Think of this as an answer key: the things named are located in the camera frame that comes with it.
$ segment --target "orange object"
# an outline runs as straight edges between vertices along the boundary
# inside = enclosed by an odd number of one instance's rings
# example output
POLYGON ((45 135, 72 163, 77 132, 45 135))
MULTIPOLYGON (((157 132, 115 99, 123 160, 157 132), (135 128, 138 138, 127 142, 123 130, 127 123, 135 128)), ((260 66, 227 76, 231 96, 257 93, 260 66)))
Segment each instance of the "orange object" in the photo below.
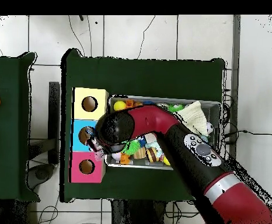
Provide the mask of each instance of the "orange object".
POLYGON ((126 100, 125 101, 125 107, 126 108, 132 108, 132 107, 134 107, 134 102, 133 102, 133 100, 126 100))
POLYGON ((135 102, 134 107, 139 107, 139 106, 143 106, 143 104, 141 102, 135 102))
POLYGON ((130 163, 129 155, 121 153, 120 156, 120 164, 128 165, 130 163))

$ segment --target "circular hole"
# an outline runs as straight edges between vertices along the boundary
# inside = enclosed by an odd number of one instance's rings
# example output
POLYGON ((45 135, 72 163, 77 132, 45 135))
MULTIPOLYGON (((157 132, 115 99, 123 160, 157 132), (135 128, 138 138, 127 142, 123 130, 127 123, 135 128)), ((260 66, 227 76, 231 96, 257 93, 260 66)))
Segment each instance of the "circular hole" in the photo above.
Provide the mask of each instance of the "circular hole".
POLYGON ((95 170, 95 164, 91 160, 83 160, 79 164, 79 169, 83 174, 91 174, 95 170))
POLYGON ((85 97, 82 100, 82 108, 89 113, 95 111, 97 109, 97 100, 92 96, 85 97))
POLYGON ((79 140, 83 145, 86 145, 88 139, 92 137, 91 134, 95 133, 95 129, 90 126, 83 127, 78 134, 79 140))

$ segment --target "green table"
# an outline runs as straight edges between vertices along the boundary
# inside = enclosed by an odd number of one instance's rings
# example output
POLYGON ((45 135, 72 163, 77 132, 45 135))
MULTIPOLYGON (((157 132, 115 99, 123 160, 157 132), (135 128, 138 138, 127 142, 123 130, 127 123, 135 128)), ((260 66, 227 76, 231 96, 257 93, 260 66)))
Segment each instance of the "green table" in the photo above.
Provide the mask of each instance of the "green table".
POLYGON ((158 61, 82 58, 69 49, 62 58, 61 200, 115 198, 174 201, 193 199, 175 171, 107 167, 100 184, 69 183, 68 161, 73 87, 106 89, 111 95, 222 102, 224 60, 158 61))
POLYGON ((0 199, 39 201, 26 185, 29 131, 29 80, 35 58, 0 57, 0 199))

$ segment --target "white cloth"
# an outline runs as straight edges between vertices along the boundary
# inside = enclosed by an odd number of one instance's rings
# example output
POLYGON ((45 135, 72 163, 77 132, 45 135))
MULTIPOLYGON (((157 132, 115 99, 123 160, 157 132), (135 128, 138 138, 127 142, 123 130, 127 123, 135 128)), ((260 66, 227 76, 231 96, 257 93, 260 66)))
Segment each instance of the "white cloth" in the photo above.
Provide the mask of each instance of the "white cloth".
POLYGON ((174 114, 176 114, 177 117, 181 119, 182 124, 193 133, 208 136, 207 119, 205 118, 199 101, 195 101, 174 114))

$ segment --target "green toy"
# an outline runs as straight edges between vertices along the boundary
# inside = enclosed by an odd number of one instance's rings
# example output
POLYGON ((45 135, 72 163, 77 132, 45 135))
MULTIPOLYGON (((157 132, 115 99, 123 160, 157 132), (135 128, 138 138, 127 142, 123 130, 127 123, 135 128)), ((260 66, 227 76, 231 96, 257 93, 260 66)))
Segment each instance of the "green toy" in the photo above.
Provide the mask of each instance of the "green toy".
POLYGON ((184 109, 185 106, 182 104, 177 104, 177 105, 169 105, 168 107, 168 111, 170 111, 171 113, 175 113, 176 111, 180 111, 182 109, 184 109))
POLYGON ((133 155, 137 150, 140 149, 140 143, 138 140, 128 141, 124 149, 121 151, 126 155, 133 155))

